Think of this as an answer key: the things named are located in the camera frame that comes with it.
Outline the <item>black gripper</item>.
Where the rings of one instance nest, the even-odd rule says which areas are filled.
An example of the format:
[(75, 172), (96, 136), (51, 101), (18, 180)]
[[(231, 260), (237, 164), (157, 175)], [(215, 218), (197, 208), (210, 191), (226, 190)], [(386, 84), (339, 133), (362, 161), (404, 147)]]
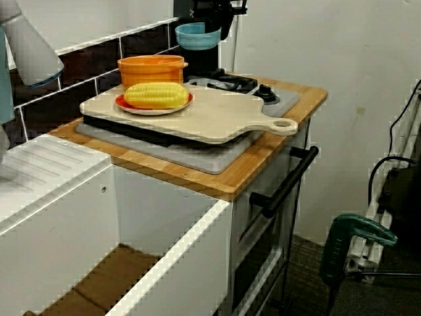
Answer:
[[(225, 40), (230, 31), (230, 15), (244, 15), (247, 13), (247, 1), (241, 1), (240, 6), (235, 6), (232, 3), (233, 1), (223, 0), (194, 0), (190, 13), (192, 16), (205, 15), (205, 32), (213, 33), (221, 28), (220, 39)], [(208, 16), (210, 14), (221, 14), (220, 22), (217, 16)]]

